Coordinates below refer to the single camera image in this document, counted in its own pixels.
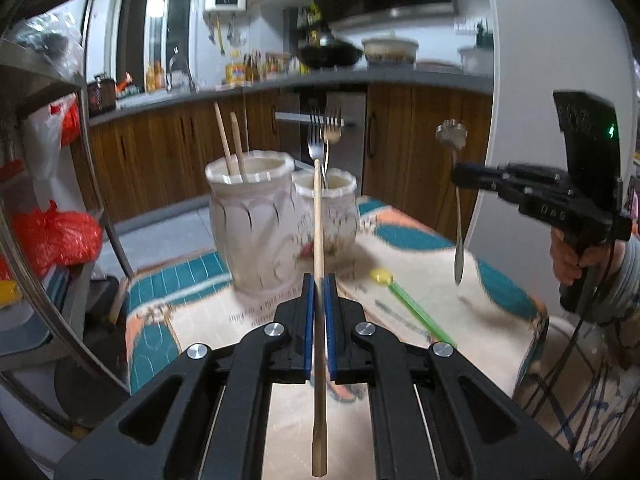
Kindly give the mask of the person's right hand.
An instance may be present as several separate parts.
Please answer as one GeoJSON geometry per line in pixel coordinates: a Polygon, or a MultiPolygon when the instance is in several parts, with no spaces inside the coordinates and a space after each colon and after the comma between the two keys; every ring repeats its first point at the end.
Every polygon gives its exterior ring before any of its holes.
{"type": "Polygon", "coordinates": [[[562,285],[571,285],[582,277],[582,271],[592,266],[600,269],[599,278],[608,270],[615,274],[622,266],[626,243],[616,240],[615,245],[600,245],[587,248],[580,256],[567,244],[562,231],[551,229],[550,256],[553,273],[562,285]]]}

